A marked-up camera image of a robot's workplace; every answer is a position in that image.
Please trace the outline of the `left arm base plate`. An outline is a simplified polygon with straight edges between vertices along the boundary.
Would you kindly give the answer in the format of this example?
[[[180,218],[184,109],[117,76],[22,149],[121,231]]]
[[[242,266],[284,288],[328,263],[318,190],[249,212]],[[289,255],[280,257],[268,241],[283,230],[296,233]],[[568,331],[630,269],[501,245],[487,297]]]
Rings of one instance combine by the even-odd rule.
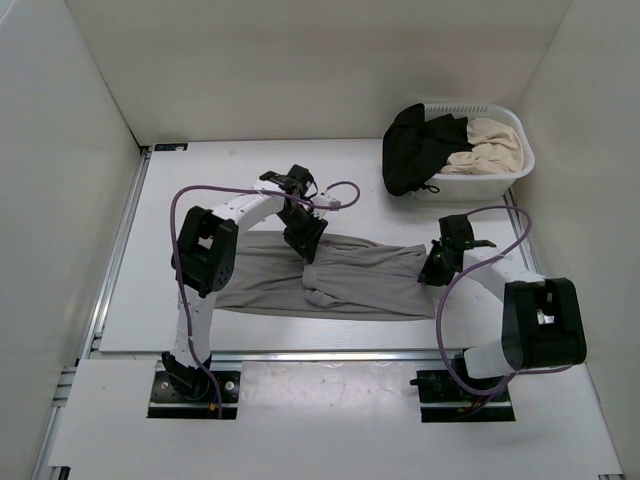
[[[222,395],[219,416],[215,388],[195,400],[179,393],[171,384],[171,376],[163,370],[155,372],[147,408],[150,419],[235,420],[241,386],[240,371],[215,371]]]

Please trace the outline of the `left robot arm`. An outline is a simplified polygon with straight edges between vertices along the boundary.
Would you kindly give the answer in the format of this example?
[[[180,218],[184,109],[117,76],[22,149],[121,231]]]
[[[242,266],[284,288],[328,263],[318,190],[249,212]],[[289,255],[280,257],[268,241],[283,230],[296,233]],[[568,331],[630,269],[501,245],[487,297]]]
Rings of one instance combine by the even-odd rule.
[[[171,266],[178,284],[178,323],[171,350],[161,354],[172,387],[190,402],[224,403],[221,386],[210,370],[210,331],[219,292],[231,280],[238,240],[275,215],[285,225],[283,237],[299,257],[311,263],[328,222],[307,192],[315,185],[308,169],[294,165],[286,174],[268,171],[251,189],[213,209],[194,206],[176,228],[178,200],[196,188],[185,187],[172,200]]]

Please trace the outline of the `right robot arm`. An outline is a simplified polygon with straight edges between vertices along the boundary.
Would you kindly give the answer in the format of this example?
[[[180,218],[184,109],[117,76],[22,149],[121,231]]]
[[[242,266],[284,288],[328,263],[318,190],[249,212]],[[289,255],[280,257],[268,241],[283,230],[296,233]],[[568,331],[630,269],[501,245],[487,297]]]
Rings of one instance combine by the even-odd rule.
[[[517,375],[558,373],[585,362],[587,342],[578,295],[567,278],[521,268],[510,256],[526,236],[499,249],[476,238],[467,214],[442,217],[440,237],[419,274],[420,283],[443,288],[435,309],[435,335],[449,387],[460,399],[490,397]],[[502,303],[500,336],[468,348],[455,368],[444,345],[442,323],[454,287],[469,278]]]

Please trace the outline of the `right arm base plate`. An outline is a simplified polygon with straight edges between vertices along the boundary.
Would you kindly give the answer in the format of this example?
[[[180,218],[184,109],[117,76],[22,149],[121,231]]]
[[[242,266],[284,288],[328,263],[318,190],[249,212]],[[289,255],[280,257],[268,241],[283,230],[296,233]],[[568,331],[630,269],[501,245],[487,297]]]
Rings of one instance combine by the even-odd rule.
[[[477,396],[461,389],[446,370],[418,370],[409,384],[417,388],[423,424],[516,420],[507,389],[491,398]]]

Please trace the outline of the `grey trousers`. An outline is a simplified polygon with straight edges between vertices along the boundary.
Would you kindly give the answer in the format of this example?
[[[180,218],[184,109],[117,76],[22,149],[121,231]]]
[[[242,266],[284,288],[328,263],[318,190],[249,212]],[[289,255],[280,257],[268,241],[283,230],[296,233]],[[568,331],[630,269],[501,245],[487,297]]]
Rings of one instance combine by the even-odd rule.
[[[422,244],[389,246],[324,234],[308,263],[275,231],[250,231],[239,240],[230,282],[218,310],[246,314],[352,321],[432,319],[429,287],[418,277]]]

